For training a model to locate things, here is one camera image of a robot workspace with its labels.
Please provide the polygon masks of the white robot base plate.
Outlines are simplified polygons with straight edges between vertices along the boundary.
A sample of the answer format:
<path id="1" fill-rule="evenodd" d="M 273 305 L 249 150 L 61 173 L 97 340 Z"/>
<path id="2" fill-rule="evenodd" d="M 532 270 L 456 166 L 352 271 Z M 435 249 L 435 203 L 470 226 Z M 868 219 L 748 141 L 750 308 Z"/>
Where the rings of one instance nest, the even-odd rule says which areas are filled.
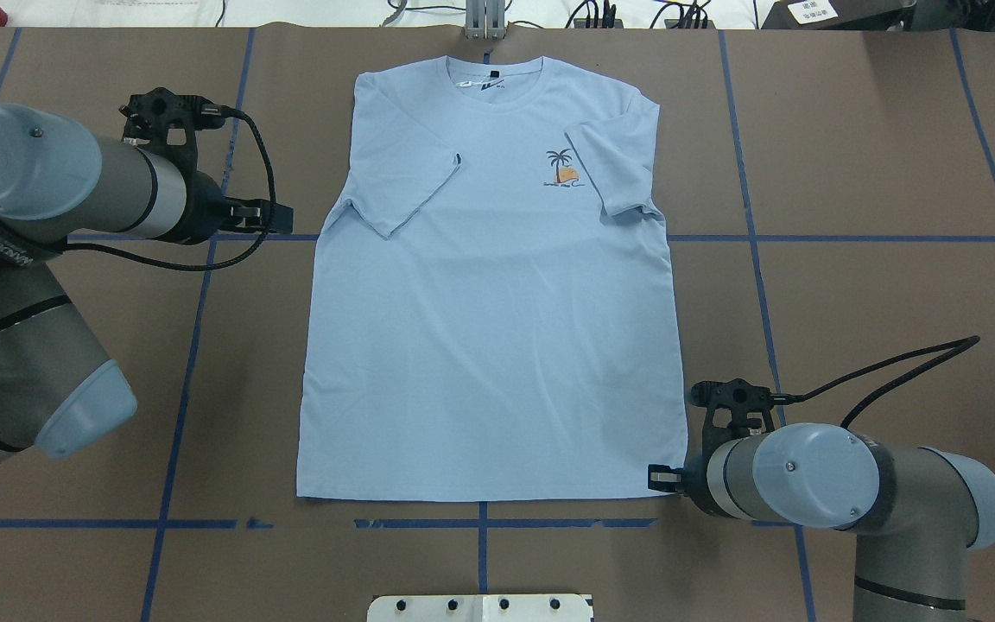
<path id="1" fill-rule="evenodd" d="M 576 593 L 384 595 L 367 621 L 595 621 L 593 598 Z"/>

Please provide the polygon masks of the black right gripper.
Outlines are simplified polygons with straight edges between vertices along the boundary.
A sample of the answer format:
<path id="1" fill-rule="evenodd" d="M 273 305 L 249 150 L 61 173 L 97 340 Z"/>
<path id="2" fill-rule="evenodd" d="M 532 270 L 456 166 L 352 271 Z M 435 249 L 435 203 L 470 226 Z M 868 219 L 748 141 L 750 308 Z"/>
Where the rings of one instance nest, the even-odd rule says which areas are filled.
<path id="1" fill-rule="evenodd" d="M 703 513 L 716 515 L 716 504 L 708 491 L 707 457 L 703 450 L 688 457 L 683 468 L 648 465 L 647 487 L 655 492 L 681 492 Z"/>

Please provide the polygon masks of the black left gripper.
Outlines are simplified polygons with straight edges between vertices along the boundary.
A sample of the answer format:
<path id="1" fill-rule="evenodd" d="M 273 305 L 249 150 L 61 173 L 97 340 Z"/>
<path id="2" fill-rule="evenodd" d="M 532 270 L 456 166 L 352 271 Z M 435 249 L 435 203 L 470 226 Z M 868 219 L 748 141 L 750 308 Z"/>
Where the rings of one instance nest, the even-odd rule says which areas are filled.
<path id="1" fill-rule="evenodd" d="M 212 177 L 196 172 L 188 182 L 186 210 L 179 221 L 179 243 L 204 243 L 225 223 L 231 233 L 291 235 L 294 210 L 271 200 L 228 200 Z"/>

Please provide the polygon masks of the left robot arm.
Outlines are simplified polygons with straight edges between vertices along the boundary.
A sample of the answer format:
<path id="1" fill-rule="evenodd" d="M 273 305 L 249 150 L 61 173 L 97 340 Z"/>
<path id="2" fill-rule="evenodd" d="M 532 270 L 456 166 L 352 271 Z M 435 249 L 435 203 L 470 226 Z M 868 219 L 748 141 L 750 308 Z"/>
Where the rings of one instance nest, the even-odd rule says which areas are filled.
<path id="1" fill-rule="evenodd" d="M 180 264 L 106 244 L 71 243 L 79 230 L 195 245 L 218 232 L 249 233 L 256 251 L 293 230 L 277 199 L 260 130 L 245 111 L 167 88 L 131 96 L 121 137 L 96 136 L 69 117 L 0 103 L 0 466 L 32 447 L 64 458 L 119 428 L 137 401 L 48 267 L 70 251 L 93 251 L 185 273 Z M 197 135 L 229 119 L 251 130 L 268 182 L 263 200 L 226 194 L 199 169 Z"/>

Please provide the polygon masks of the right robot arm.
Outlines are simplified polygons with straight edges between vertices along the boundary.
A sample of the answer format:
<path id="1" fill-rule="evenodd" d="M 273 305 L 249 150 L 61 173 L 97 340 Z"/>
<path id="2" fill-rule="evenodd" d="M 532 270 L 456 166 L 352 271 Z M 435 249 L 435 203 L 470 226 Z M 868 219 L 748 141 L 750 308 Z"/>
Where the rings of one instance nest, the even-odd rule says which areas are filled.
<path id="1" fill-rule="evenodd" d="M 853 535 L 854 621 L 966 621 L 970 555 L 995 543 L 987 465 L 824 422 L 723 441 L 647 474 L 651 491 L 707 515 Z"/>

